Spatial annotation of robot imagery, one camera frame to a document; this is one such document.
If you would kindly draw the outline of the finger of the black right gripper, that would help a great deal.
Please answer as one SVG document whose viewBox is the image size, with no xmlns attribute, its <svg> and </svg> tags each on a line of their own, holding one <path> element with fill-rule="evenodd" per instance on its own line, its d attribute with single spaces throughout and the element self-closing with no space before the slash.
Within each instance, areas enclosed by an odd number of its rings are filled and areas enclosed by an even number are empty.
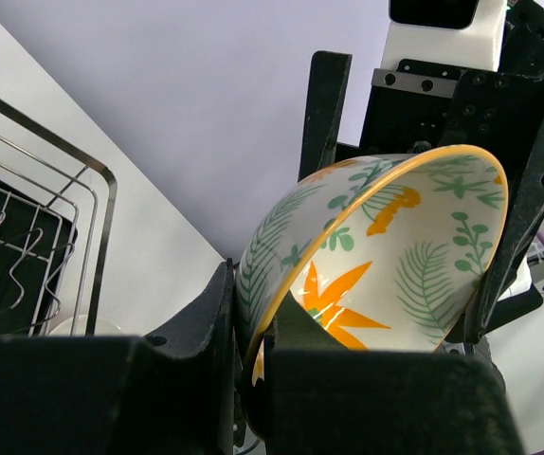
<svg viewBox="0 0 544 455">
<path fill-rule="evenodd" d="M 513 298 L 501 295 L 544 218 L 544 79 L 468 70 L 462 73 L 446 123 L 447 144 L 482 147 L 502 165 L 508 181 L 508 214 L 494 260 L 451 342 L 477 343 L 542 304 L 532 287 Z"/>
<path fill-rule="evenodd" d="M 299 181 L 335 162 L 352 65 L 351 54 L 316 51 L 311 59 L 303 123 Z"/>
</svg>

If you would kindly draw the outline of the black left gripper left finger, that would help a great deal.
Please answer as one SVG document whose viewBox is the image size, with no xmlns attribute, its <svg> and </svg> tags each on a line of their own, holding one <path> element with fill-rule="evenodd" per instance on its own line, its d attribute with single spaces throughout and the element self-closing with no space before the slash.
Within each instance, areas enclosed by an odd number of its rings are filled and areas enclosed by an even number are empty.
<svg viewBox="0 0 544 455">
<path fill-rule="evenodd" d="M 0 337 L 0 454 L 230 453 L 233 285 L 143 337 Z"/>
</svg>

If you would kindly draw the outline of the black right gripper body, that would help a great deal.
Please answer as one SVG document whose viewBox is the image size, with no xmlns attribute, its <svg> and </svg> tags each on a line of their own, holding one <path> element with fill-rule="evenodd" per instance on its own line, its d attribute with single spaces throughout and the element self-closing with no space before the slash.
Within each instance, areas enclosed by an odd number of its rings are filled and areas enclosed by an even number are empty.
<svg viewBox="0 0 544 455">
<path fill-rule="evenodd" d="M 404 152 L 426 142 L 446 142 L 449 105 L 463 72 L 480 70 L 404 59 L 398 84 L 372 87 L 358 145 L 340 144 L 337 158 L 369 152 Z M 508 3 L 498 73 L 544 79 L 544 9 L 535 1 Z"/>
</svg>

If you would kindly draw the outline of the orange bowl white inside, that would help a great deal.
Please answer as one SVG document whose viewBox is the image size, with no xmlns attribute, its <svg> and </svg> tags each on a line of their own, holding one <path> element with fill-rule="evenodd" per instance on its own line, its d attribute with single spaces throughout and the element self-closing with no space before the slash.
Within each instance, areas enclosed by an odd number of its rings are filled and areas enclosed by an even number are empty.
<svg viewBox="0 0 544 455">
<path fill-rule="evenodd" d="M 48 335 L 50 337 L 84 337 L 87 335 L 87 315 L 80 315 L 77 320 L 68 318 L 52 328 Z M 115 323 L 104 318 L 99 318 L 95 322 L 95 336 L 120 336 L 123 332 Z"/>
</svg>

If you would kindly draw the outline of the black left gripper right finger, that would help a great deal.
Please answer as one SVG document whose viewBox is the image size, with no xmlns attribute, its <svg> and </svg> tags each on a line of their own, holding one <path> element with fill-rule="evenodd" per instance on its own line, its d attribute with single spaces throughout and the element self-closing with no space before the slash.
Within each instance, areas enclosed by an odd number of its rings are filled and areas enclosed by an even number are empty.
<svg viewBox="0 0 544 455">
<path fill-rule="evenodd" d="M 265 338 L 270 454 L 521 454 L 488 362 L 352 351 L 286 297 Z"/>
</svg>

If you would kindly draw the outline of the floral leaf pattern bowl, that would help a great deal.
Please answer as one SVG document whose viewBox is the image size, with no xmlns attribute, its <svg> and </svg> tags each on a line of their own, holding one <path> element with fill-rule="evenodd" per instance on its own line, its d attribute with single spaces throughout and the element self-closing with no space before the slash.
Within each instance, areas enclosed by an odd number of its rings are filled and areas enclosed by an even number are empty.
<svg viewBox="0 0 544 455">
<path fill-rule="evenodd" d="M 239 262 L 245 381 L 286 298 L 351 350 L 432 353 L 475 298 L 506 224 L 508 179 L 474 145 L 364 155 L 317 171 L 264 216 Z"/>
</svg>

